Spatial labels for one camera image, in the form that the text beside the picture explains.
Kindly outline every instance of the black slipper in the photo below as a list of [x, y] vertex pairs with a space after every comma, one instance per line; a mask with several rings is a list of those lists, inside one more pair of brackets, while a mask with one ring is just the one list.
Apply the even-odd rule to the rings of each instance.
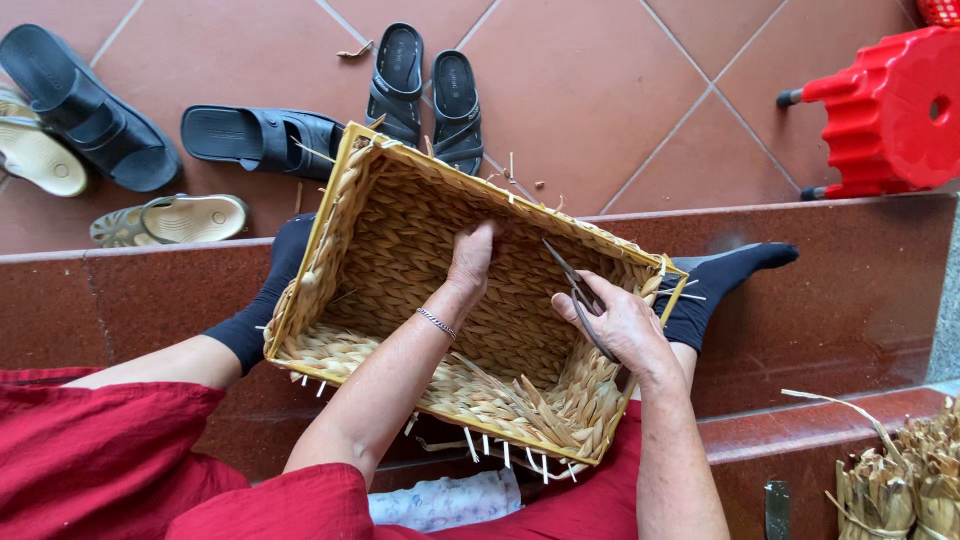
[[473, 68], [457, 51], [443, 51], [433, 61], [433, 111], [437, 116], [433, 132], [437, 159], [476, 176], [483, 160], [480, 97]]
[[248, 171], [329, 180], [344, 125], [333, 118], [289, 109], [194, 105], [183, 113], [183, 148], [198, 160], [233, 161]]
[[0, 42], [0, 63], [43, 124], [114, 182], [153, 191], [182, 171], [170, 138], [110, 93], [62, 38], [18, 26]]
[[386, 114], [376, 130], [417, 147], [420, 141], [420, 103], [423, 94], [423, 38], [417, 30], [402, 22], [387, 27], [370, 82], [367, 123]]

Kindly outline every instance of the scissors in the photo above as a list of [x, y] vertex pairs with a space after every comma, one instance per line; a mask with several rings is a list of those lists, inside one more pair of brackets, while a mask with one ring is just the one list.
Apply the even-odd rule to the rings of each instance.
[[541, 240], [543, 240], [543, 245], [546, 246], [546, 249], [550, 250], [550, 253], [563, 268], [564, 274], [566, 274], [566, 280], [573, 286], [573, 290], [570, 291], [570, 298], [573, 299], [573, 308], [577, 310], [577, 317], [579, 317], [580, 322], [584, 324], [584, 329], [587, 331], [590, 339], [593, 340], [593, 345], [595, 345], [597, 350], [599, 350], [603, 356], [606, 356], [609, 361], [616, 364], [620, 363], [619, 358], [600, 342], [597, 334], [593, 331], [593, 327], [590, 326], [587, 316], [584, 315], [584, 311], [580, 307], [580, 305], [583, 304], [590, 315], [599, 317], [607, 311], [607, 305], [604, 304], [603, 299], [601, 299], [597, 293], [593, 292], [593, 289], [584, 281], [583, 277], [581, 277], [572, 266], [567, 264], [563, 257], [560, 257], [560, 254], [557, 253], [557, 250], [553, 249], [553, 246], [550, 245], [550, 242], [546, 241], [546, 238], [541, 238]]

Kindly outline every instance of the beige sandal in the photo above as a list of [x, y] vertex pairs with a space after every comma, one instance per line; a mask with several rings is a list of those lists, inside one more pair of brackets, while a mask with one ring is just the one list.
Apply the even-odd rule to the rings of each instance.
[[160, 197], [94, 221], [90, 238], [105, 248], [216, 242], [243, 231], [249, 213], [233, 195]]
[[0, 84], [0, 166], [58, 197], [86, 189], [80, 161], [43, 131], [37, 116], [9, 85]]

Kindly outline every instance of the silver bracelet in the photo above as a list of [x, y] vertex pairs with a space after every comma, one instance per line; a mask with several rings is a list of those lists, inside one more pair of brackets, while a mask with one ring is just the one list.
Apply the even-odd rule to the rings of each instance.
[[440, 322], [440, 319], [438, 319], [437, 317], [434, 317], [434, 316], [433, 316], [433, 313], [427, 311], [426, 309], [424, 309], [424, 308], [422, 308], [422, 307], [418, 307], [418, 308], [417, 308], [417, 313], [422, 313], [423, 316], [426, 317], [431, 323], [437, 325], [437, 328], [439, 328], [440, 330], [445, 331], [446, 333], [450, 334], [450, 337], [452, 337], [453, 340], [456, 341], [456, 339], [457, 339], [457, 332], [453, 331], [453, 329], [452, 329], [451, 327], [449, 327], [449, 326], [445, 325], [444, 323]]

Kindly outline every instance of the foot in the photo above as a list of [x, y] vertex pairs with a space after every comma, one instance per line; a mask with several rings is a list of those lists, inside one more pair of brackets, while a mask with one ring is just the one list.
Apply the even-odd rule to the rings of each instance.
[[[706, 300], [681, 297], [670, 314], [663, 334], [667, 340], [685, 343], [702, 352], [704, 332], [713, 311], [729, 292], [747, 281], [758, 270], [770, 270], [789, 264], [800, 256], [790, 244], [751, 244], [727, 253], [709, 257], [674, 258], [673, 264], [690, 275], [684, 294]], [[677, 286], [680, 277], [667, 274], [660, 290]], [[657, 315], [663, 315], [670, 296], [659, 295], [654, 304]]]
[[297, 276], [316, 213], [299, 215], [280, 228], [270, 255], [270, 276], [243, 311], [204, 332], [230, 347], [247, 375], [263, 359], [263, 327], [274, 316], [280, 295]]

